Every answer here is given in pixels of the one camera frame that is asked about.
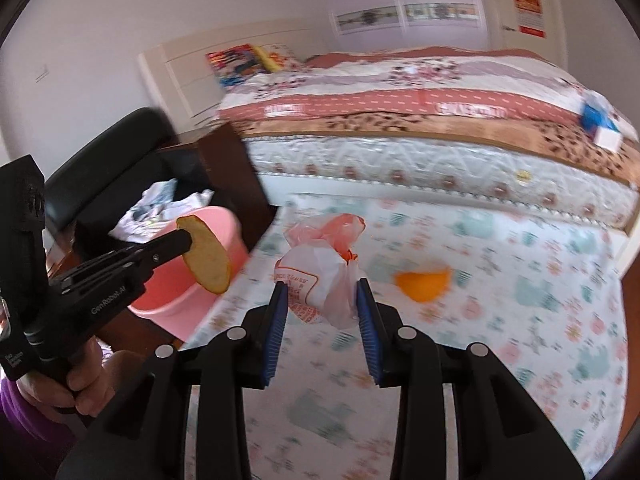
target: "floor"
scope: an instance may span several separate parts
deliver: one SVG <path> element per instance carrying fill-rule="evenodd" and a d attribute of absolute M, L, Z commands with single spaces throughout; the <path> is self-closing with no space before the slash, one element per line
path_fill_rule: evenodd
<path fill-rule="evenodd" d="M 626 436 L 640 415 L 640 258 L 634 261 L 622 279 L 622 293 L 625 300 L 629 379 L 625 417 L 618 443 Z"/>

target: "floral tablecloth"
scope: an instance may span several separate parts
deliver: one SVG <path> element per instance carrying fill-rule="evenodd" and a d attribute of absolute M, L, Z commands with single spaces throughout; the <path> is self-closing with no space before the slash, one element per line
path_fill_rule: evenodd
<path fill-rule="evenodd" d="M 206 344 L 267 303 L 274 263 L 289 249 L 284 229 L 328 212 L 365 218 L 354 252 L 378 301 L 437 343 L 489 345 L 587 476 L 604 464 L 622 421 L 627 360 L 620 279 L 610 270 L 603 229 L 455 206 L 292 195 L 186 346 Z M 433 260 L 454 269 L 450 291 L 414 303 L 393 275 Z M 396 388 L 380 390 L 369 377 L 357 327 L 304 324 L 290 312 L 271 386 L 244 391 L 252 473 L 260 480 L 388 479 L 398 401 Z"/>

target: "human hand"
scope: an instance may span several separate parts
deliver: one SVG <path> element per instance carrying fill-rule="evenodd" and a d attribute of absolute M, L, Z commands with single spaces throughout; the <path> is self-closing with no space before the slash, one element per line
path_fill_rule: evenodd
<path fill-rule="evenodd" d="M 81 415 L 97 416 L 114 395 L 110 375 L 102 367 L 102 349 L 95 337 L 82 346 L 82 357 L 66 376 L 66 388 L 40 372 L 17 381 L 20 394 L 54 422 L 62 418 L 55 408 L 75 408 Z"/>

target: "plastic bag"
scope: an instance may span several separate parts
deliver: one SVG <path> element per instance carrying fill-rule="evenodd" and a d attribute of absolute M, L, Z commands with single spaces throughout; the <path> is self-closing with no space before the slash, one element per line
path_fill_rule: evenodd
<path fill-rule="evenodd" d="M 302 321 L 324 317 L 336 328 L 356 325 L 355 287 L 364 274 L 351 245 L 364 228 L 356 215 L 322 215 L 284 233 L 291 249 L 277 261 L 274 280 L 289 285 L 289 308 Z"/>

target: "bed headboard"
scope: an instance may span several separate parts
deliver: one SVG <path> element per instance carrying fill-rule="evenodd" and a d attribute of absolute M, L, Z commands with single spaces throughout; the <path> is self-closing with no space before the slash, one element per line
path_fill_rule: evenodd
<path fill-rule="evenodd" d="M 299 59 L 328 52 L 318 31 L 303 19 L 213 28 L 145 50 L 138 63 L 146 87 L 178 133 L 207 123 L 224 95 L 206 55 L 243 43 L 284 43 Z"/>

